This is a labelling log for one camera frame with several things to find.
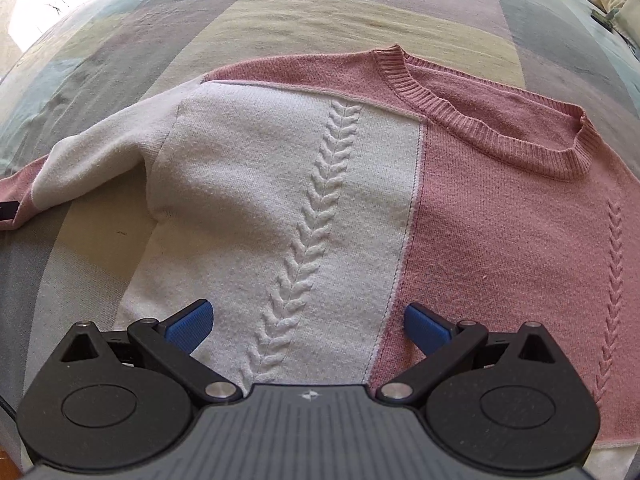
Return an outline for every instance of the bed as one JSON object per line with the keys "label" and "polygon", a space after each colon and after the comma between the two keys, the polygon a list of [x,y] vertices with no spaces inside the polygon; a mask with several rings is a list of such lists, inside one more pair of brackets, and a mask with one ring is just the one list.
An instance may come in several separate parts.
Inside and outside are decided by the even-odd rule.
{"label": "bed", "polygon": [[[640,62],[587,0],[92,0],[49,30],[0,84],[0,175],[66,136],[216,67],[252,57],[412,54],[583,106],[640,176]],[[137,168],[0,234],[0,394],[17,406],[68,327],[113,327],[154,227]],[[596,450],[624,478],[638,448]],[[0,445],[28,459],[0,413]]]}

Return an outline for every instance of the cable knit pattern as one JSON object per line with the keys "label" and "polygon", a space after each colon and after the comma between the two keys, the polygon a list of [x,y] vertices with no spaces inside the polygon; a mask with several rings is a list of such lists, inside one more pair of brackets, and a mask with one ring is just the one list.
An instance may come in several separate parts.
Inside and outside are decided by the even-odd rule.
{"label": "cable knit pattern", "polygon": [[607,200],[607,205],[609,206],[609,299],[602,355],[593,385],[593,398],[598,404],[607,390],[607,381],[613,372],[613,355],[618,346],[618,327],[622,309],[622,213],[620,204]]}
{"label": "cable knit pattern", "polygon": [[272,381],[274,370],[287,354],[313,287],[313,276],[327,249],[360,109],[360,106],[331,102],[326,130],[306,191],[306,202],[302,206],[302,218],[270,291],[269,303],[262,311],[256,341],[248,349],[248,361],[241,367],[245,390],[253,383]]}

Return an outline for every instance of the sweater sleeve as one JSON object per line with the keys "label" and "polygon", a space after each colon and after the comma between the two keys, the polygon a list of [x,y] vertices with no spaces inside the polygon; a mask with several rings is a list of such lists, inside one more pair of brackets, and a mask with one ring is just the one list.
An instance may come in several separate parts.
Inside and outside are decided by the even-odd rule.
{"label": "sweater sleeve", "polygon": [[43,156],[0,180],[0,231],[73,200],[144,162],[147,177],[171,133],[182,101],[202,78],[184,83],[60,140]]}

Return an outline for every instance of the blue gripper pad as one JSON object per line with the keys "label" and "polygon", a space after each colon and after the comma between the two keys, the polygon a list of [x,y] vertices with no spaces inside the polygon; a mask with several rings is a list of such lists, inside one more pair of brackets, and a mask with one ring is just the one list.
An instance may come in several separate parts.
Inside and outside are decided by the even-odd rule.
{"label": "blue gripper pad", "polygon": [[175,322],[172,317],[167,319],[164,338],[176,345],[183,352],[190,354],[211,333],[213,329],[213,306],[206,300],[198,300],[185,310],[190,312],[179,317]]}
{"label": "blue gripper pad", "polygon": [[404,333],[423,354],[429,356],[451,341],[455,325],[420,304],[411,303],[404,310]]}

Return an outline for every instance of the pink cuff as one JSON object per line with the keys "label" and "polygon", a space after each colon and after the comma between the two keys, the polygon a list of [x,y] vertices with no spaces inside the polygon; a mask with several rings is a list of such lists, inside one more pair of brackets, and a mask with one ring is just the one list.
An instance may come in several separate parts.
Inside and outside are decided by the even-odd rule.
{"label": "pink cuff", "polygon": [[40,210],[33,203],[33,181],[44,166],[47,156],[41,156],[22,168],[18,173],[0,180],[0,202],[20,202],[12,220],[0,220],[0,231],[11,231],[36,216]]}

